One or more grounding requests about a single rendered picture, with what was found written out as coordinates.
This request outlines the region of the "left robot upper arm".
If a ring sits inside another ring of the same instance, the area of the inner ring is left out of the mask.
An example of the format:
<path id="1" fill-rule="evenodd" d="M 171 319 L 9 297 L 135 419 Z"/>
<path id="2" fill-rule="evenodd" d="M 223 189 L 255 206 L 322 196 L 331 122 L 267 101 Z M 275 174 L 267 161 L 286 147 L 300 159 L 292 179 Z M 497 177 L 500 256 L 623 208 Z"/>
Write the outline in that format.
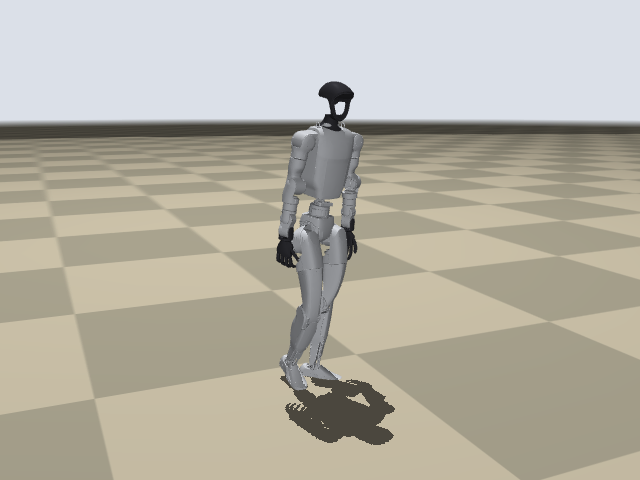
<path id="1" fill-rule="evenodd" d="M 353 151 L 352 151 L 352 157 L 350 161 L 346 183 L 344 186 L 344 188 L 348 191 L 353 191 L 361 185 L 361 179 L 358 175 L 355 174 L 355 169 L 358 166 L 360 151 L 364 143 L 363 137 L 360 134 L 355 132 L 352 132 L 352 134 L 354 136 Z"/>

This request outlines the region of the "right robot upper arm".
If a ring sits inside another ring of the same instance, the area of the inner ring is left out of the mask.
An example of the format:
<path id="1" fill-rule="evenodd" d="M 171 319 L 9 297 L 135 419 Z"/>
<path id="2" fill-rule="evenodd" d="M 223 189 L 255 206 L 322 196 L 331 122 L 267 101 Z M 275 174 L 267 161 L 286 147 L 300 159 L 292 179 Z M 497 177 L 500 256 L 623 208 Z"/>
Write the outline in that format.
<path id="1" fill-rule="evenodd" d="M 316 143 L 318 133 L 313 130 L 297 131 L 291 139 L 291 157 L 288 165 L 287 179 L 293 179 L 296 182 L 296 190 L 294 195 L 301 195 L 306 190 L 305 180 L 301 179 L 301 174 L 305 168 L 309 151 L 311 151 Z"/>

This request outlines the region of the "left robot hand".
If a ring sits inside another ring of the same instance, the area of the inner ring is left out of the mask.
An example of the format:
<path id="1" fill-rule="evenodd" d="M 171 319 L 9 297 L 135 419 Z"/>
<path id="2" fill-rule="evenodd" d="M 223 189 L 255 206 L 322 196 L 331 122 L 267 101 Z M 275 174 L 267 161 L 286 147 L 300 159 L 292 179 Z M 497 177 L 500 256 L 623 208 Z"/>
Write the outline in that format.
<path id="1" fill-rule="evenodd" d="M 352 231 L 354 230 L 354 224 L 355 224 L 355 220 L 351 219 L 350 228 L 342 227 L 342 225 L 341 225 L 341 227 L 345 229 L 346 236 L 347 236 L 347 248 L 348 248 L 348 252 L 349 252 L 347 260 L 349 260 L 351 258 L 351 256 L 352 256 L 353 246 L 354 246 L 354 253 L 357 252 L 357 243 L 356 243 L 356 240 L 355 240 L 355 236 L 352 233 Z"/>

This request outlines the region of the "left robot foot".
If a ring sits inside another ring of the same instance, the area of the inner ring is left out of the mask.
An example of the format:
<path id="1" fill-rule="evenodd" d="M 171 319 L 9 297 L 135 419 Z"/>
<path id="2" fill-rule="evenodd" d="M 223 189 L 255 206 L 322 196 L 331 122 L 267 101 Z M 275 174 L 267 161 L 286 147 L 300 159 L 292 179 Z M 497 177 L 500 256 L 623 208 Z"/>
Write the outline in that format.
<path id="1" fill-rule="evenodd" d="M 312 365 L 310 366 L 313 367 Z M 309 363 L 304 363 L 301 365 L 299 369 L 303 376 L 315 377 L 315 378 L 327 379 L 327 380 L 339 380 L 342 378 L 342 376 L 329 371 L 322 365 L 320 365 L 318 369 L 314 369 L 314 368 L 311 369 L 309 367 Z"/>

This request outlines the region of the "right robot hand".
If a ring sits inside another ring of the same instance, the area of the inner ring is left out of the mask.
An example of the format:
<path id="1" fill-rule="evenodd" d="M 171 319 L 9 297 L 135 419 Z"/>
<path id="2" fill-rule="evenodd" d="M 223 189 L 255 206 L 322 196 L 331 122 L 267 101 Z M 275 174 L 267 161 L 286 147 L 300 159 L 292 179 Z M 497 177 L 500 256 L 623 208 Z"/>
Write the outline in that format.
<path id="1" fill-rule="evenodd" d="M 279 235 L 279 239 L 281 241 L 278 243 L 278 246 L 277 246 L 277 255 L 276 255 L 277 262 L 281 263 L 284 266 L 287 266 L 288 268 L 296 267 L 296 265 L 294 265 L 292 262 L 292 255 L 297 261 L 299 259 L 299 257 L 294 252 L 293 245 L 291 243 L 291 240 L 293 240 L 293 233 L 294 233 L 294 229 L 293 227 L 290 227 L 288 231 L 288 238 Z"/>

